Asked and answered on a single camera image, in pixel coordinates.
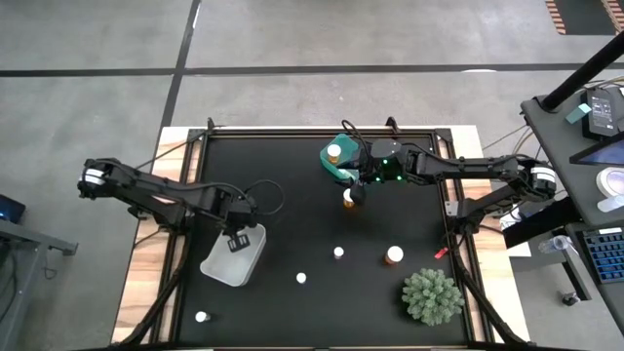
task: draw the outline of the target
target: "black pole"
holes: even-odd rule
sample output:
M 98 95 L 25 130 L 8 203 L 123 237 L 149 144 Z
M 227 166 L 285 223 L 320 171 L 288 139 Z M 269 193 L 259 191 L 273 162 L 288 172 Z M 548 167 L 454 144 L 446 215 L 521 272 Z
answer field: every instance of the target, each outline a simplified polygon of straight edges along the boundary
M 557 89 L 545 97 L 541 102 L 542 108 L 550 112 L 559 107 L 562 102 L 596 77 L 603 69 L 614 63 L 622 54 L 624 54 L 624 31 L 611 39 Z

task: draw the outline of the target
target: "monitor screen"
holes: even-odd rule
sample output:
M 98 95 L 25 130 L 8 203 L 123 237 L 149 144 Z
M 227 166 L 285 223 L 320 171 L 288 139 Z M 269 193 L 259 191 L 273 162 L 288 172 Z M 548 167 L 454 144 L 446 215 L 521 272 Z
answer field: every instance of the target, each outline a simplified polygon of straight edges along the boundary
M 624 166 L 624 140 L 619 140 L 578 159 L 579 163 Z

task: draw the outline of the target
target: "desk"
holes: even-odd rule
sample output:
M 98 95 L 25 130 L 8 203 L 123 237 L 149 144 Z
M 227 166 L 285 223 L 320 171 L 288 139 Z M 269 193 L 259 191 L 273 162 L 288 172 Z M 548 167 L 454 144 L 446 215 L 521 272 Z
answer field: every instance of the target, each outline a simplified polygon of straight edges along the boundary
M 426 128 L 432 130 L 436 128 L 450 129 L 453 138 L 454 153 L 457 157 L 483 157 L 481 146 L 478 142 L 479 136 L 474 126 L 402 127 L 403 130 L 409 128 Z M 185 142 L 189 129 L 190 128 L 185 127 L 165 128 L 159 140 L 157 154 L 161 154 Z M 223 129 L 244 130 L 244 128 L 235 127 L 224 127 Z M 447 152 L 447 150 L 442 149 L 441 151 L 443 155 Z M 184 152 L 185 150 L 182 147 L 162 159 L 159 159 L 154 164 L 153 173 L 157 176 L 179 179 L 182 171 Z M 199 150 L 192 151 L 192 162 L 188 170 L 191 180 L 194 179 L 197 168 L 198 153 Z M 491 191 L 488 180 L 463 180 L 462 187 L 464 189 L 464 195 L 471 198 L 481 197 Z M 454 187 L 451 182 L 448 182 L 448 192 L 449 195 L 454 194 Z M 155 230 L 156 226 L 153 222 L 143 221 L 139 224 L 136 239 L 140 240 L 140 238 L 153 233 Z M 528 339 L 524 313 L 503 237 L 498 233 L 482 230 L 474 239 L 487 298 L 512 330 L 518 336 Z M 176 240 L 182 241 L 184 239 L 178 237 Z M 168 234 L 162 233 L 142 243 L 134 250 L 121 297 L 112 341 L 120 341 L 127 336 L 154 301 L 163 272 L 163 260 L 167 245 Z M 462 251 L 462 258 L 464 258 L 464 262 L 468 265 L 469 261 L 467 255 L 465 255 L 465 250 Z M 165 339 L 169 335 L 173 301 L 174 297 L 172 296 L 164 313 L 160 339 Z M 484 340 L 485 334 L 481 327 L 481 313 L 471 295 L 468 295 L 468 303 L 470 305 L 470 318 L 474 326 L 475 339 Z M 495 336 L 495 339 L 500 341 L 498 335 Z

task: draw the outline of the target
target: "succulent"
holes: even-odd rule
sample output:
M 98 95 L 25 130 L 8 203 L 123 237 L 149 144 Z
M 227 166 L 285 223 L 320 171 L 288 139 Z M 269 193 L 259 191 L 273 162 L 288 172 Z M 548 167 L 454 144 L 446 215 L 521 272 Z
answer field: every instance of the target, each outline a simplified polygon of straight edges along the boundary
M 442 270 L 423 268 L 420 274 L 406 278 L 405 283 L 403 301 L 409 305 L 408 313 L 414 320 L 436 326 L 448 323 L 452 315 L 461 313 L 465 303 L 461 291 Z

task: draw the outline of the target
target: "artificial plant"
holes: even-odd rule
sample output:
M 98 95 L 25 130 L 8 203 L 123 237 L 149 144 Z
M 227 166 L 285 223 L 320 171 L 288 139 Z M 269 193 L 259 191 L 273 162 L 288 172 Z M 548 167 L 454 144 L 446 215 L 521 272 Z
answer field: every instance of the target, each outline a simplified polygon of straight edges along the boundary
M 412 274 L 405 283 L 403 301 L 409 305 L 408 313 L 427 326 L 448 323 L 465 303 L 453 279 L 442 270 L 422 268 L 420 274 Z

